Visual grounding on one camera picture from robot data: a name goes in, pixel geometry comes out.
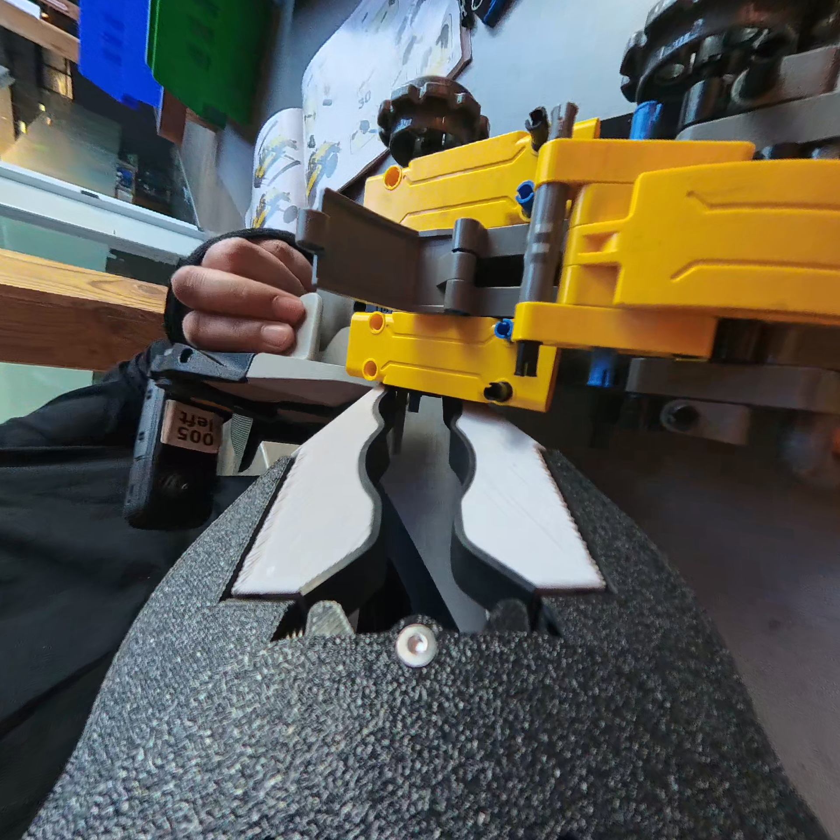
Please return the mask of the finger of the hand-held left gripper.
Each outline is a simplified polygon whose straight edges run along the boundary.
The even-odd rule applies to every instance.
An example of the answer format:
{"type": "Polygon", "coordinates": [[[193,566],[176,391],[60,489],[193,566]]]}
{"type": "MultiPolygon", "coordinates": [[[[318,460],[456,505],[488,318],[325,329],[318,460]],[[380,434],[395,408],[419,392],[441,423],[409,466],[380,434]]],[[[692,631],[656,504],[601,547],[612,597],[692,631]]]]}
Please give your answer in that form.
{"type": "Polygon", "coordinates": [[[259,403],[340,407],[383,390],[347,371],[352,303],[311,292],[301,298],[306,317],[296,342],[283,354],[259,353],[251,362],[242,395],[259,403]]]}

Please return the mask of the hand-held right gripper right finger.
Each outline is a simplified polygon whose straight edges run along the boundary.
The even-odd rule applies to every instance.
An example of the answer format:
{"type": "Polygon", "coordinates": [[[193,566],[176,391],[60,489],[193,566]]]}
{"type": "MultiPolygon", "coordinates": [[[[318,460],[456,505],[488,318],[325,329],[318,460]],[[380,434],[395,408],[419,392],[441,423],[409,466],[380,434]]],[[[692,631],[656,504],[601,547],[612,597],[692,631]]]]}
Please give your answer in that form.
{"type": "Polygon", "coordinates": [[[448,428],[460,485],[451,549],[458,587],[471,598],[604,590],[544,447],[480,405],[456,408],[448,428]]]}

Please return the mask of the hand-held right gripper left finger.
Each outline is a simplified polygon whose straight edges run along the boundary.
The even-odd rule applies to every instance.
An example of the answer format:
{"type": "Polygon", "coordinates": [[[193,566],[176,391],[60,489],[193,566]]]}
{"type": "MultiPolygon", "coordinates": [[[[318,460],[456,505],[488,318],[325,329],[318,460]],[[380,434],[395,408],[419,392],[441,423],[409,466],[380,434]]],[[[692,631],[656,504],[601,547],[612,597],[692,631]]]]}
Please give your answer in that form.
{"type": "Polygon", "coordinates": [[[375,387],[299,447],[232,584],[237,598],[366,602],[384,584],[396,394],[375,387]]]}

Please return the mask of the yellow toy brick vehicle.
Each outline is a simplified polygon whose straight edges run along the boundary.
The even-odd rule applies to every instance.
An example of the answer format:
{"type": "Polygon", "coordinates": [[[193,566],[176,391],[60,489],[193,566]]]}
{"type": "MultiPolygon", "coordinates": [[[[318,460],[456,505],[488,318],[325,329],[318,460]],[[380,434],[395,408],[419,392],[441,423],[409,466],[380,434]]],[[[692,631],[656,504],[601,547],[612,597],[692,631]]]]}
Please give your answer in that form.
{"type": "Polygon", "coordinates": [[[838,2],[660,2],[627,44],[627,138],[570,104],[488,138],[469,92],[413,80],[364,205],[324,190],[297,240],[376,311],[347,371],[545,412],[562,350],[676,434],[838,465],[838,2]]]}

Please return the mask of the person's left forearm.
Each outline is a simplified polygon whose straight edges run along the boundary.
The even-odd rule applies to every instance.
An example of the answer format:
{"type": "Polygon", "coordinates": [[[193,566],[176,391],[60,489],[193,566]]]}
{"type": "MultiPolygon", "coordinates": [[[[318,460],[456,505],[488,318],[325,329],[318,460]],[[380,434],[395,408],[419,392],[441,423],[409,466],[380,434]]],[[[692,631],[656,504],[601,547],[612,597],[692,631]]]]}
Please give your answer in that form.
{"type": "Polygon", "coordinates": [[[112,368],[99,383],[61,395],[29,415],[3,423],[2,466],[130,455],[151,363],[169,347],[168,342],[155,341],[112,368]]]}

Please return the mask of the grey desk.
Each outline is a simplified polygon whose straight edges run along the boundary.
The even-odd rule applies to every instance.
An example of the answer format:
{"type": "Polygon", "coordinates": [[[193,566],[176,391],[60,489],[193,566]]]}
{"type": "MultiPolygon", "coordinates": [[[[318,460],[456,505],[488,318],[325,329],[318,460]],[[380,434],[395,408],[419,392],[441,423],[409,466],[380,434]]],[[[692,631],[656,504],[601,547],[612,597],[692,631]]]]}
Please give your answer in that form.
{"type": "MultiPolygon", "coordinates": [[[[584,119],[632,107],[620,92],[628,37],[653,2],[512,2],[476,24],[459,80],[492,134],[571,100],[584,119]]],[[[618,394],[558,385],[546,414],[509,412],[558,449],[682,574],[736,660],[784,770],[838,838],[838,495],[794,478],[774,436],[750,447],[619,427],[618,394]]]]}

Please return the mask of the person's left hand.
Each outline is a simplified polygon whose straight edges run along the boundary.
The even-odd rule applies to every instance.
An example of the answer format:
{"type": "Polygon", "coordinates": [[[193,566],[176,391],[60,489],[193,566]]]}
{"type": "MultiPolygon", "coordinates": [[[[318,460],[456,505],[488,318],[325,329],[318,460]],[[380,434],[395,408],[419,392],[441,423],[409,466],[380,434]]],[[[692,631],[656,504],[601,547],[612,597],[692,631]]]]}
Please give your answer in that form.
{"type": "Polygon", "coordinates": [[[290,234],[249,229],[206,242],[171,277],[164,332],[198,350],[283,354],[306,318],[312,259],[290,234]]]}

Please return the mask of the person's legs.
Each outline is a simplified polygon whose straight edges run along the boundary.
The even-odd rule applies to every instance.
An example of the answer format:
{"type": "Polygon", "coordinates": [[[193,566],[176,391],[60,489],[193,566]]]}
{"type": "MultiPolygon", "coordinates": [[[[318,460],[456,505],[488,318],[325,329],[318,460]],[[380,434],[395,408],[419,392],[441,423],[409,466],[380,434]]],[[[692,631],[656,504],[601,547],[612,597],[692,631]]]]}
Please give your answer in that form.
{"type": "Polygon", "coordinates": [[[130,460],[2,425],[2,833],[47,797],[134,618],[203,531],[132,528],[130,460]]]}

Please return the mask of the building instruction booklet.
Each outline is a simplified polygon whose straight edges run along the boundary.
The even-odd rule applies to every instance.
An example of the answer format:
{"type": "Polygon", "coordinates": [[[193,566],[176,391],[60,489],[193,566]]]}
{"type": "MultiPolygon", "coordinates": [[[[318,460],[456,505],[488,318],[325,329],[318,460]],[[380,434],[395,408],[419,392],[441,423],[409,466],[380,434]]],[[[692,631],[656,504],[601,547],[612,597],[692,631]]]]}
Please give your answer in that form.
{"type": "Polygon", "coordinates": [[[341,191],[385,156],[383,101],[418,77],[456,77],[470,52],[459,2],[360,2],[303,71],[301,107],[260,128],[246,226],[293,233],[325,188],[341,191]]]}

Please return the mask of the green plastic bin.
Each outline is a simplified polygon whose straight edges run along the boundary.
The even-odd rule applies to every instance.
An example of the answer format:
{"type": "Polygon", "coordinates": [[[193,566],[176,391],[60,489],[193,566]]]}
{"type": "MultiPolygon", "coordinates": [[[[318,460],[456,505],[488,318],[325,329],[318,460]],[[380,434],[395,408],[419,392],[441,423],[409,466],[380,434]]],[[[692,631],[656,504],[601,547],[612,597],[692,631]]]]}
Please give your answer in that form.
{"type": "Polygon", "coordinates": [[[271,1],[150,1],[153,78],[208,123],[250,123],[274,9],[271,1]]]}

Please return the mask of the blue plastic bin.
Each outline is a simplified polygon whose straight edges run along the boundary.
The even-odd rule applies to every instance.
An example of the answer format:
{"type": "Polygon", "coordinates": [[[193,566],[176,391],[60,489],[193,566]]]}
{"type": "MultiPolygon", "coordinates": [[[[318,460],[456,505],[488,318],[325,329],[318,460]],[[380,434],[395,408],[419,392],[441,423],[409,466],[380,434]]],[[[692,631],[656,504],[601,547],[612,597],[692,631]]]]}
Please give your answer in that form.
{"type": "Polygon", "coordinates": [[[162,87],[146,59],[149,1],[81,1],[77,67],[121,104],[158,108],[162,87]]]}

